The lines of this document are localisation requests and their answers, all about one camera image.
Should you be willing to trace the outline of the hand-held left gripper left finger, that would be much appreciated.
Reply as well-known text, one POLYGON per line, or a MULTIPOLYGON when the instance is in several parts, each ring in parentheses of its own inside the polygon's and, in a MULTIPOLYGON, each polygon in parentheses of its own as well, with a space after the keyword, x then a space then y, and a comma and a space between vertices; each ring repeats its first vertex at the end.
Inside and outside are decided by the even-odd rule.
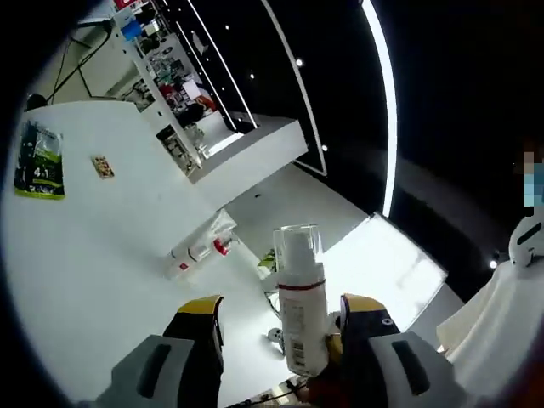
POLYGON ((161 335, 150 335, 111 371, 98 407, 216 407, 224 373, 222 296, 181 306, 161 335))

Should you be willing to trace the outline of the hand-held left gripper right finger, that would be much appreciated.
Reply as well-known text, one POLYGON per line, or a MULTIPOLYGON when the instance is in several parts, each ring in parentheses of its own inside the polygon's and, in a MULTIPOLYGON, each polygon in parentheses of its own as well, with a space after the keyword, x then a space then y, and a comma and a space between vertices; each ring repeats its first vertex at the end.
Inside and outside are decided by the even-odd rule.
POLYGON ((400 331, 371 297, 341 296, 341 367, 352 407, 460 407, 452 364, 412 331, 400 331))

